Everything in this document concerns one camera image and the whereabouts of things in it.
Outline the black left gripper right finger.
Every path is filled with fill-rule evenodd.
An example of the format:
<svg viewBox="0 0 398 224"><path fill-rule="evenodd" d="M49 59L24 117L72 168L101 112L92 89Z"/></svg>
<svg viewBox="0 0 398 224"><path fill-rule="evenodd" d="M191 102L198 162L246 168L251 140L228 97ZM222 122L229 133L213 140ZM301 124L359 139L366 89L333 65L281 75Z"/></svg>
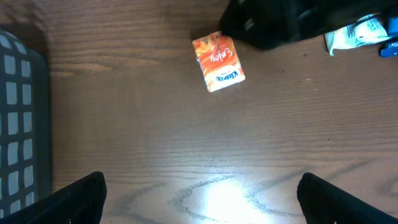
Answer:
<svg viewBox="0 0 398 224"><path fill-rule="evenodd" d="M397 218L309 172L298 184L297 199L308 224L397 224Z"/></svg>

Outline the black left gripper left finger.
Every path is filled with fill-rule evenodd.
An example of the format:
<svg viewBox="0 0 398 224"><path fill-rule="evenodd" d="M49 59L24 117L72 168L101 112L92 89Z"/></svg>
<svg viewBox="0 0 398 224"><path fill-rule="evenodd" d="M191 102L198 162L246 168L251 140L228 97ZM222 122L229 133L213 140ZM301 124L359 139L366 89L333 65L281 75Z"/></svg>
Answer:
<svg viewBox="0 0 398 224"><path fill-rule="evenodd" d="M99 224L107 188L100 171L1 219L1 224Z"/></svg>

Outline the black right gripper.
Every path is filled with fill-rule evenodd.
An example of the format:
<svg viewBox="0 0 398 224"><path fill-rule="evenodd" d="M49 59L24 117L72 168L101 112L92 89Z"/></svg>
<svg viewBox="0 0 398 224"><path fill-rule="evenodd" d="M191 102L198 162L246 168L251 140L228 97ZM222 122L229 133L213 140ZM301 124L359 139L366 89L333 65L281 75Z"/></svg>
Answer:
<svg viewBox="0 0 398 224"><path fill-rule="evenodd" d="M220 20L224 35L261 50L307 40L372 14L397 15L397 0L232 0Z"/></svg>

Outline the orange small snack box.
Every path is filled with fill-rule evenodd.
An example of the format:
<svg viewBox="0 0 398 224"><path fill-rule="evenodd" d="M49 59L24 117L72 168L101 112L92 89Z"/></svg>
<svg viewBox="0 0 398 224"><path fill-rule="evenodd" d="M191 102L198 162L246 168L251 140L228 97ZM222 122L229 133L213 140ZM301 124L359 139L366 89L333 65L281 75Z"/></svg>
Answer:
<svg viewBox="0 0 398 224"><path fill-rule="evenodd" d="M246 79L231 37L218 31L192 44L210 93Z"/></svg>

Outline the mint green snack pack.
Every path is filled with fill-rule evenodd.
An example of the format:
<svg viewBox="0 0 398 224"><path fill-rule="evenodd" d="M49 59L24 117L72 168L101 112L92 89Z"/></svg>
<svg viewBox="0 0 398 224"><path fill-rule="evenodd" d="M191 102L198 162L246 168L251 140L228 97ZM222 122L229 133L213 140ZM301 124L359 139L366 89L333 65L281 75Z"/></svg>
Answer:
<svg viewBox="0 0 398 224"><path fill-rule="evenodd" d="M333 51L336 49L354 49L364 45L378 44L391 38L374 14L364 16L356 23L328 32L324 36L331 56L334 56Z"/></svg>

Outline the blue Oreo cookie pack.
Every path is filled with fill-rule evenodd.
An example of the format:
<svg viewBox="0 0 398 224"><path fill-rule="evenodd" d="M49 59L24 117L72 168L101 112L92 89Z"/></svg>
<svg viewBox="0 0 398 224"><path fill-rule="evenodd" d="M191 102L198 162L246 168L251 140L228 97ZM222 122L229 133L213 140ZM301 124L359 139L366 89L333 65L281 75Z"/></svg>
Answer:
<svg viewBox="0 0 398 224"><path fill-rule="evenodd" d="M387 34L389 40L379 50L379 56L382 58L397 56L397 17L388 20Z"/></svg>

